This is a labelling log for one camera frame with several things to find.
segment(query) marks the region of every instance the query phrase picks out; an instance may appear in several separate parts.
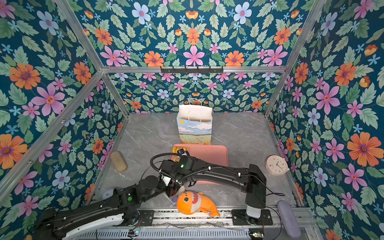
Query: gift bag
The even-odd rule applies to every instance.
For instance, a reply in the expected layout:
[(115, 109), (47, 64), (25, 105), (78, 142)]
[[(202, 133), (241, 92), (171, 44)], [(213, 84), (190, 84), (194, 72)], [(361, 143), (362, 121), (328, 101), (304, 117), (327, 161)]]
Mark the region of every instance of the gift bag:
[(202, 104), (179, 105), (177, 126), (181, 143), (211, 144), (212, 108)]

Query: orange plush toy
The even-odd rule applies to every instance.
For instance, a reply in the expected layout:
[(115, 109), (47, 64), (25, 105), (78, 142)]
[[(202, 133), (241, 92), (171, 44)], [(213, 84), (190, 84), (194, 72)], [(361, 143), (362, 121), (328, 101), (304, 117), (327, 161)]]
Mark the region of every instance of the orange plush toy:
[(187, 215), (201, 211), (205, 213), (211, 212), (210, 217), (220, 216), (214, 202), (204, 196), (202, 192), (182, 192), (177, 200), (177, 209)]

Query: clock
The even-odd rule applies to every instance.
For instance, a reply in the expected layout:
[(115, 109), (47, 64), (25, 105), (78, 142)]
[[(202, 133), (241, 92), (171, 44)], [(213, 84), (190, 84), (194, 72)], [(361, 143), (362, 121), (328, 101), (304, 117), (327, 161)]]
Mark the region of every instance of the clock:
[(274, 176), (281, 176), (288, 171), (287, 162), (277, 155), (269, 156), (265, 162), (265, 167)]

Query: floral wallpaper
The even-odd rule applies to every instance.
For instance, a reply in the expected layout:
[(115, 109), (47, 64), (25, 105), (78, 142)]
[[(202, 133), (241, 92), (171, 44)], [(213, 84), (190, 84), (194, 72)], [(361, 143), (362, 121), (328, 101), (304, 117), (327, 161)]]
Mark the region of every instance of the floral wallpaper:
[(263, 112), (280, 78), (276, 73), (112, 74), (130, 112), (178, 112), (181, 104), (216, 112)]
[(106, 66), (277, 66), (313, 0), (79, 1), (76, 14)]
[(270, 115), (327, 240), (384, 238), (383, 7), (328, 1)]
[[(72, 2), (75, 11), (82, 8)], [(52, 1), (0, 1), (0, 178), (94, 68)]]
[[(0, 208), (0, 239), (31, 240), (45, 209), (84, 206), (122, 122), (100, 81)], [(0, 135), (2, 140), (9, 137)]]

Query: orange flower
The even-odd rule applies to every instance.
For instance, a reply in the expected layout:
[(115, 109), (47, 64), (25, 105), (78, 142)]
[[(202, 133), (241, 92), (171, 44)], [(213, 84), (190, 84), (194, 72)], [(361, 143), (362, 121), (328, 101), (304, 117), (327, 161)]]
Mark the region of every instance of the orange flower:
[(113, 39), (108, 31), (105, 31), (103, 28), (96, 29), (95, 31), (95, 36), (98, 38), (97, 40), (99, 40), (99, 42), (106, 46), (112, 45)]
[(198, 11), (186, 11), (185, 15), (187, 16), (188, 19), (197, 19), (197, 16), (199, 15)]
[(84, 196), (84, 200), (87, 201), (88, 200), (88, 197), (89, 195), (91, 194), (93, 188), (95, 187), (95, 184), (92, 183), (89, 187), (87, 187), (87, 190), (85, 190), (85, 196)]
[(374, 54), (376, 52), (377, 49), (378, 49), (378, 47), (376, 45), (368, 45), (365, 48), (364, 54), (366, 56), (372, 55), (372, 54)]
[(276, 36), (273, 38), (275, 41), (275, 44), (283, 45), (286, 41), (288, 41), (288, 38), (291, 36), (291, 29), (290, 28), (282, 28), (281, 30), (277, 31)]
[(75, 63), (76, 68), (73, 69), (74, 74), (76, 74), (77, 81), (82, 84), (86, 84), (91, 78), (91, 73), (89, 72), (89, 67), (86, 66), (83, 62)]
[(134, 109), (140, 109), (140, 108), (141, 108), (141, 103), (138, 103), (137, 101), (132, 101), (132, 102), (131, 102), (131, 106), (132, 106)]
[(209, 35), (211, 35), (211, 34), (212, 34), (212, 33), (211, 33), (211, 30), (209, 30), (209, 29), (207, 29), (207, 28), (204, 30), (204, 35), (205, 35), (205, 36), (209, 36)]
[(302, 84), (303, 82), (305, 82), (305, 80), (307, 79), (308, 72), (308, 64), (301, 63), (300, 66), (296, 68), (295, 82), (297, 84)]
[(189, 33), (187, 33), (187, 38), (188, 38), (187, 40), (192, 45), (196, 45), (196, 43), (200, 41), (199, 37), (200, 37), (200, 34), (197, 32), (195, 28), (191, 28), (189, 30)]
[(181, 29), (177, 29), (177, 30), (175, 31), (175, 35), (176, 35), (176, 36), (181, 36)]
[(225, 58), (227, 67), (240, 67), (244, 62), (244, 55), (239, 53), (239, 51), (233, 51), (233, 53), (228, 53), (228, 57)]
[(299, 186), (298, 183), (296, 183), (296, 188), (297, 188), (297, 191), (299, 191), (300, 198), (304, 200), (303, 189)]
[(252, 103), (252, 108), (259, 108), (259, 107), (261, 107), (263, 105), (263, 103), (261, 102), (261, 101), (255, 101), (255, 102), (253, 102)]
[(148, 67), (162, 67), (164, 66), (164, 59), (160, 57), (159, 53), (155, 53), (153, 51), (149, 51), (144, 55), (144, 62), (148, 64)]
[(360, 79), (360, 86), (362, 86), (363, 88), (369, 87), (370, 83), (371, 83), (371, 81), (369, 80), (368, 76), (365, 76), (362, 79)]
[(101, 138), (95, 140), (95, 143), (93, 144), (93, 149), (92, 149), (92, 151), (93, 151), (95, 154), (99, 154), (99, 153), (101, 153), (101, 150), (102, 150), (103, 147), (104, 147), (104, 143), (103, 143), (103, 142), (104, 142), (104, 141), (101, 140)]
[(376, 166), (379, 164), (377, 157), (382, 159), (384, 157), (384, 150), (377, 148), (381, 146), (381, 142), (377, 137), (371, 138), (371, 135), (367, 132), (361, 132), (360, 137), (356, 133), (352, 135), (352, 142), (348, 142), (347, 148), (351, 150), (349, 155), (352, 160), (358, 160), (358, 164), (366, 167), (367, 162), (370, 166)]
[(353, 74), (354, 72), (356, 72), (356, 67), (352, 67), (352, 65), (353, 63), (348, 63), (347, 65), (345, 65), (344, 63), (340, 66), (340, 69), (337, 69), (337, 76), (335, 77), (335, 82), (337, 82), (337, 85), (347, 86), (349, 84), (349, 81), (353, 80), (353, 78), (356, 76), (355, 74)]
[(290, 138), (287, 139), (287, 143), (285, 145), (287, 146), (288, 151), (293, 151), (293, 148), (295, 147), (295, 143)]
[(11, 81), (16, 82), (15, 85), (19, 88), (25, 87), (25, 89), (31, 90), (40, 82), (40, 78), (37, 77), (40, 73), (29, 64), (25, 66), (24, 63), (18, 63), (17, 68), (12, 67), (9, 72)]
[(325, 237), (327, 240), (340, 240), (339, 235), (337, 235), (332, 229), (327, 229)]
[(93, 18), (93, 13), (91, 13), (91, 12), (88, 11), (88, 10), (84, 11), (84, 14), (85, 14), (89, 19), (92, 19), (92, 18)]
[(0, 135), (0, 164), (3, 169), (13, 167), (13, 162), (18, 162), (23, 156), (22, 153), (27, 151), (27, 145), (22, 144), (24, 139), (15, 136), (12, 139), (11, 134)]
[(299, 15), (299, 10), (295, 10), (295, 11), (293, 11), (292, 13), (291, 13), (291, 18), (295, 18), (295, 17), (297, 17), (297, 15)]
[(118, 124), (118, 132), (120, 132), (121, 128), (122, 128), (122, 122), (119, 122), (119, 124)]

